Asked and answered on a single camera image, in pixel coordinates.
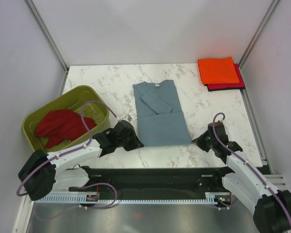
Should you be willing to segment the blue-grey t-shirt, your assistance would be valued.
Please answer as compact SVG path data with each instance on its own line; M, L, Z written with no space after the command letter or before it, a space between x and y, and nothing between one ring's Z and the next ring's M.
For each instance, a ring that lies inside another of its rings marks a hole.
M145 147L191 143L173 80L133 85L138 137Z

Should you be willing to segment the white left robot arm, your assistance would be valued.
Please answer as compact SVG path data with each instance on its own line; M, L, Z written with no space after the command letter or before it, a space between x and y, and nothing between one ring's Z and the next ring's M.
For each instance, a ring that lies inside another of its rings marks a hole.
M28 195L32 201L40 200L62 183L61 176L68 176L69 188L76 186L71 180L76 173L72 169L74 165L114 153L117 148L132 151L143 147L131 123L121 120L113 128L93 135L87 142L48 153L36 150L18 173L21 184L16 195Z

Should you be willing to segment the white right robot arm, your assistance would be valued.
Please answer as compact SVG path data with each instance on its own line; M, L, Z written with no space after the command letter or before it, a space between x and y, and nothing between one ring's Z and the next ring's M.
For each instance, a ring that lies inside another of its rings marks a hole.
M242 147L229 141L223 123L210 123L192 143L205 152L212 150L225 163L214 172L212 185L218 191L231 192L250 211L259 232L291 231L291 192L271 183L248 160Z

